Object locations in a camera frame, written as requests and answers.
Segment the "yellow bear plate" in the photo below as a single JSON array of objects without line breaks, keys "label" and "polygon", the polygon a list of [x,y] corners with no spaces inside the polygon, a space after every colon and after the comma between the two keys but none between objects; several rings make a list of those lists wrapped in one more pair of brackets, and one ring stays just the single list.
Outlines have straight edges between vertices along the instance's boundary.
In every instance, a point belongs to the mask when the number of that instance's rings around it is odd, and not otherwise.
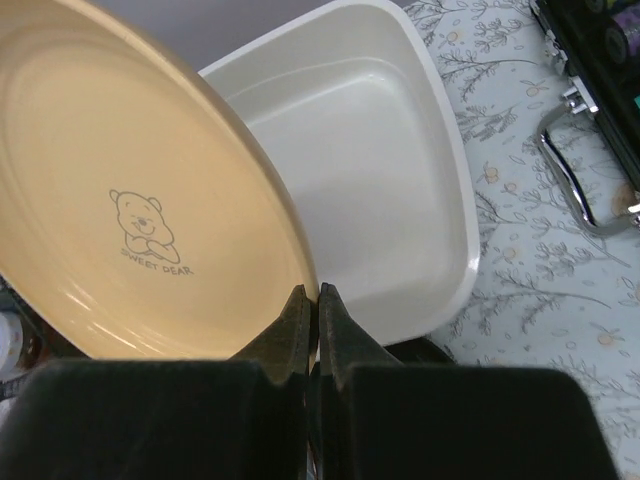
[{"label": "yellow bear plate", "polygon": [[226,359],[318,283],[229,105],[86,1],[1,5],[1,274],[95,359]]}]

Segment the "white rectangular basin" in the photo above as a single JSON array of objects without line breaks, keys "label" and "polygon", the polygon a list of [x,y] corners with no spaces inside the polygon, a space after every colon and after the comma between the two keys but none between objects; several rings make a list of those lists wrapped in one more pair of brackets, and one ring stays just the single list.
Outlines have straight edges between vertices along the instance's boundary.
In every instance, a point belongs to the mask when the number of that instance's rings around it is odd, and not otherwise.
[{"label": "white rectangular basin", "polygon": [[438,70],[390,1],[332,1],[205,67],[288,189],[318,278],[379,343],[465,306],[480,240]]}]

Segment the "black small plate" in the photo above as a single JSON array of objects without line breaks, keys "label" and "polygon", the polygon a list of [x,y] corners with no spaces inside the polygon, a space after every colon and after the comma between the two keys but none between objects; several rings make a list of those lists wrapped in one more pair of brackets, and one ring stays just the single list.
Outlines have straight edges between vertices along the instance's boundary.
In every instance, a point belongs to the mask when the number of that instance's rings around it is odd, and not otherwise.
[{"label": "black small plate", "polygon": [[404,364],[455,364],[448,351],[426,337],[387,345],[385,350]]}]

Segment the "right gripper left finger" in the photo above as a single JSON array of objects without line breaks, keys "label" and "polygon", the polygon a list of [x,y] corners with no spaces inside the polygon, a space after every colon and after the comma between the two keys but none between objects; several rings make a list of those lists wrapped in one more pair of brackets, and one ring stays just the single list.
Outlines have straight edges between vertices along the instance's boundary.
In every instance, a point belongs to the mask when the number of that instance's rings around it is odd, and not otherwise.
[{"label": "right gripper left finger", "polygon": [[56,359],[1,429],[5,479],[302,479],[309,300],[223,361]]}]

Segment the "black poker chip case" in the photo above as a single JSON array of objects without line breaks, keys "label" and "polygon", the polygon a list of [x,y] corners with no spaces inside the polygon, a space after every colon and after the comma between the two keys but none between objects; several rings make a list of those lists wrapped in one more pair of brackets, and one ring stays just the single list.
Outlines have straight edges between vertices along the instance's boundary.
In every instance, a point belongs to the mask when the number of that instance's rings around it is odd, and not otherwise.
[{"label": "black poker chip case", "polygon": [[[538,123],[535,144],[553,173],[569,211],[599,237],[639,227],[639,3],[637,1],[531,1],[545,38],[545,55],[569,89]],[[587,116],[599,127],[634,187],[634,202],[606,223],[594,217],[584,189],[551,127]]]}]

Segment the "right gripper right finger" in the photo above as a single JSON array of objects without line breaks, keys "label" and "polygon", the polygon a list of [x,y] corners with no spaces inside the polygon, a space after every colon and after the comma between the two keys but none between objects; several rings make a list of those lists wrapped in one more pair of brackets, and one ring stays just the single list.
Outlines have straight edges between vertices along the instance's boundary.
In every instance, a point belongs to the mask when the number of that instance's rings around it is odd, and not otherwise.
[{"label": "right gripper right finger", "polygon": [[614,479],[590,401],[547,368],[404,364],[324,284],[325,479]]}]

